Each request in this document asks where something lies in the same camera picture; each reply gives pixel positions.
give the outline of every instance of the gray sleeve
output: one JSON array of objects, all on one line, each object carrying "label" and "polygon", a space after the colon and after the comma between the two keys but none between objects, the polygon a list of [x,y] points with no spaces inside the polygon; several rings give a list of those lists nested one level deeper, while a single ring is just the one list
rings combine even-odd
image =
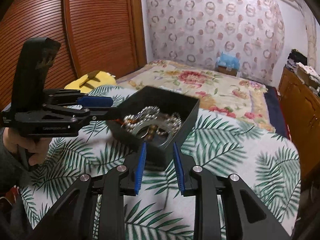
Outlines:
[{"label": "gray sleeve", "polygon": [[17,185],[25,171],[19,162],[18,155],[11,154],[3,144],[3,131],[0,129],[0,194]]}]

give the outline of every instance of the navy blue mattress side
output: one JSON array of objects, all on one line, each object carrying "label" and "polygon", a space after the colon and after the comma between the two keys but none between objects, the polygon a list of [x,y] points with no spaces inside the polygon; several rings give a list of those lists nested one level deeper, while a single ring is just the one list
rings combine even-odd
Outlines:
[{"label": "navy blue mattress side", "polygon": [[282,110],[280,107],[280,102],[277,97],[276,88],[271,86],[266,86],[268,92],[264,94],[266,99],[270,123],[276,128],[276,133],[288,138],[287,127],[284,121]]}]

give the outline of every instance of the yellow plush toy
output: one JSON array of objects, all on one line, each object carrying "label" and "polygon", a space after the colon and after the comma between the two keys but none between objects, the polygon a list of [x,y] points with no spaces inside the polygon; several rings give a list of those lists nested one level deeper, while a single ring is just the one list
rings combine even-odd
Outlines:
[{"label": "yellow plush toy", "polygon": [[116,85],[116,80],[109,73],[95,70],[66,85],[65,89],[78,89],[87,94],[102,85]]}]

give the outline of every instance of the black box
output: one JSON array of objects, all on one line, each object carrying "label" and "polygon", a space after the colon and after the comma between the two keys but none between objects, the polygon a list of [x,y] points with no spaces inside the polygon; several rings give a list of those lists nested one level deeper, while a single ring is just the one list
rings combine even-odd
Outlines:
[{"label": "black box", "polygon": [[[156,146],[152,142],[147,143],[147,164],[159,170],[165,170],[173,158],[173,143],[176,142],[177,146],[181,147],[196,123],[199,99],[146,86],[122,102],[118,108],[123,119],[126,115],[137,114],[146,106],[158,106],[160,112],[164,114],[171,115],[175,112],[180,114],[182,127],[175,133],[171,141],[167,141],[162,146]],[[128,145],[132,150],[138,150],[143,139],[137,138],[127,132],[125,128],[121,128],[118,122],[106,122],[114,138]]]}]

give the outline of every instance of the tablecloth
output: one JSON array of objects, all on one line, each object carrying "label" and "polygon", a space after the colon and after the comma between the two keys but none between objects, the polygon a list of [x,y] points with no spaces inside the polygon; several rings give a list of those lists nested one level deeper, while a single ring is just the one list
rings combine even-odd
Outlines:
[{"label": "tablecloth", "polygon": [[[110,96],[114,105],[135,90],[101,86],[91,95]],[[300,164],[286,138],[217,112],[199,109],[182,152],[219,176],[237,173],[291,234],[300,198]],[[91,122],[76,138],[54,138],[47,159],[20,187],[34,228],[63,192],[84,172],[97,176],[122,164],[131,150],[115,140],[104,121]],[[101,196],[96,206],[94,237],[99,227]],[[171,162],[162,172],[144,171],[136,197],[125,196],[126,239],[193,239],[195,197],[183,197]],[[223,216],[220,216],[225,239]]]}]

